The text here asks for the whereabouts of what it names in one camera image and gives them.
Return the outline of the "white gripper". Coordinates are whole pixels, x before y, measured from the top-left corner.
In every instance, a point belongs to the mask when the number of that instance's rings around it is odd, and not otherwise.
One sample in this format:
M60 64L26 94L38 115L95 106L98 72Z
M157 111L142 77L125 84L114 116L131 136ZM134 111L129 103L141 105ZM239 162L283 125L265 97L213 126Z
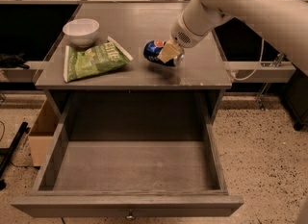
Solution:
M182 12L171 27L171 37L183 48L193 48L208 34L209 25L199 17ZM158 59L166 63L181 54L180 46L172 40L164 45Z

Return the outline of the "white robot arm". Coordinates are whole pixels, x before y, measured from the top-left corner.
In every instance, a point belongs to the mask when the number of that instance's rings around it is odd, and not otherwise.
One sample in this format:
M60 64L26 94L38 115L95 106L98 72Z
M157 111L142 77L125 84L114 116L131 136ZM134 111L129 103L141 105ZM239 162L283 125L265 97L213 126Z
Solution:
M193 48L235 17L308 74L308 4L301 0L191 0L171 28L162 62Z

